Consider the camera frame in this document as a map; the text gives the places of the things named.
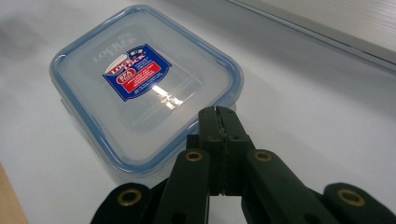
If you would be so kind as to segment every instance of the red and blue label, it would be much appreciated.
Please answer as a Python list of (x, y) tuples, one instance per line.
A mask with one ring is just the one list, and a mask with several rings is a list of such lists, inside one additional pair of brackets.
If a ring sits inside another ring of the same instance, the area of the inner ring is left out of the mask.
[(172, 66), (149, 45), (128, 50), (116, 59), (103, 77), (123, 101), (138, 97), (160, 82)]

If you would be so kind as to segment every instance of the wooden floor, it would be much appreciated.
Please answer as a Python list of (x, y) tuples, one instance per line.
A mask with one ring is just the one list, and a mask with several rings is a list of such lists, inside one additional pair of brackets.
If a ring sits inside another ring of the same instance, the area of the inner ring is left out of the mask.
[(21, 205), (0, 164), (0, 224), (28, 223)]

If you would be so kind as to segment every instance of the white table surface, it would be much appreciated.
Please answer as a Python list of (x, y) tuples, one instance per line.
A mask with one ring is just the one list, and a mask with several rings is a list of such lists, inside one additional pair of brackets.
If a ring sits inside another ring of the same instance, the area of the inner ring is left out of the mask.
[[(347, 182), (396, 212), (394, 72), (226, 1), (0, 1), (0, 162), (30, 223), (89, 223), (117, 184), (50, 81), (52, 57), (121, 9), (156, 7), (233, 57), (237, 114), (311, 189)], [(209, 223), (245, 223), (239, 198)]]

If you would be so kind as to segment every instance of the brass screw hole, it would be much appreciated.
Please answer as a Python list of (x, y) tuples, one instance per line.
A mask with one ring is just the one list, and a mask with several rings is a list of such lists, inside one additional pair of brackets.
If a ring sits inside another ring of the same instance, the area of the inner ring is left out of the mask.
[(117, 202), (122, 206), (131, 206), (140, 201), (142, 193), (138, 189), (126, 189), (117, 198)]
[(366, 201), (364, 201), (363, 197), (353, 190), (340, 189), (337, 191), (337, 193), (341, 200), (350, 205), (362, 207), (366, 204)]
[(188, 161), (200, 161), (202, 157), (202, 154), (196, 151), (192, 151), (186, 154), (186, 159)]
[(259, 161), (271, 161), (272, 156), (271, 154), (268, 154), (266, 152), (258, 151), (254, 154), (254, 158), (256, 158)]

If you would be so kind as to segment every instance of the plastic food container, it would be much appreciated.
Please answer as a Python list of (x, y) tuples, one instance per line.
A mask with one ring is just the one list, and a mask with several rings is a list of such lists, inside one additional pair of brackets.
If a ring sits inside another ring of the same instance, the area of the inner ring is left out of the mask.
[(153, 175), (197, 130), (197, 113), (233, 106), (239, 66), (156, 9), (127, 7), (50, 65), (64, 105), (119, 175)]

